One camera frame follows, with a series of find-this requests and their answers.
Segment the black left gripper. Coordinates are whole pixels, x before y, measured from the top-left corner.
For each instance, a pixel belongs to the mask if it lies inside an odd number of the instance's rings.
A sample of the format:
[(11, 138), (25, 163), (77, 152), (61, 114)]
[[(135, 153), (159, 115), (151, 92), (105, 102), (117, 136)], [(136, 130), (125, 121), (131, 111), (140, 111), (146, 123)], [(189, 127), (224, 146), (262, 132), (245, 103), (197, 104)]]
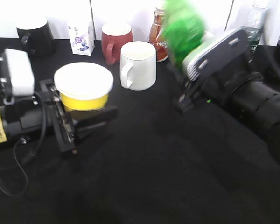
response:
[(40, 152), (49, 133), (55, 136), (60, 155), (72, 157), (77, 153), (75, 129), (90, 130), (112, 121), (118, 115), (118, 108), (115, 106), (90, 111), (71, 111), (68, 114), (52, 79), (40, 81), (40, 88), (33, 96), (18, 100), (20, 135), (33, 138), (37, 132), (40, 133), (37, 145), (32, 150), (34, 154)]

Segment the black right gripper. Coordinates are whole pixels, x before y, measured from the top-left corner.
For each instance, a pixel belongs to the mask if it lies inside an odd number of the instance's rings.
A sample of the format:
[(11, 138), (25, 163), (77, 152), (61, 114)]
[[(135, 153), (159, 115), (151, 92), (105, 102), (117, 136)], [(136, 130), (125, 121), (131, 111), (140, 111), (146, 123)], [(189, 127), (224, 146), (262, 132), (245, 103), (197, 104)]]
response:
[(203, 99), (214, 101), (227, 113), (256, 113), (263, 105), (262, 75), (251, 71), (244, 56), (195, 81), (190, 81), (172, 63), (168, 63), (167, 68), (182, 89), (176, 102), (176, 108), (181, 112), (193, 108)]

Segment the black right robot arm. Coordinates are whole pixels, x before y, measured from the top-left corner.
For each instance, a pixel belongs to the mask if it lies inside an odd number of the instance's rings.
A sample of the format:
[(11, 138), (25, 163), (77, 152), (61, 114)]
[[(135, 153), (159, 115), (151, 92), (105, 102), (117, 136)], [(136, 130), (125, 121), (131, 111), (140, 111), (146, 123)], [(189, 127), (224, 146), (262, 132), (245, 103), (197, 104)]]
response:
[(191, 82), (172, 64), (168, 65), (181, 86), (175, 106), (181, 112), (210, 100), (259, 136), (270, 156), (280, 165), (280, 92), (263, 82), (245, 56), (238, 56), (202, 81), (193, 94)]

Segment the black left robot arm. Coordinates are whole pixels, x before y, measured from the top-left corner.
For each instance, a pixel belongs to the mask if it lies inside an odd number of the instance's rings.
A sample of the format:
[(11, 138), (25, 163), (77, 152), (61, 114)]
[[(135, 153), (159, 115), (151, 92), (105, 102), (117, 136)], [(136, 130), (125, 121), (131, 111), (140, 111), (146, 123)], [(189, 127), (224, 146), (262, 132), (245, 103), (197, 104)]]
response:
[(20, 137), (35, 140), (45, 117), (46, 129), (54, 134), (61, 156), (68, 158), (76, 154), (79, 144), (118, 115), (115, 106), (67, 111), (52, 80), (41, 81), (40, 87), (39, 97), (20, 97), (0, 106), (0, 148)]

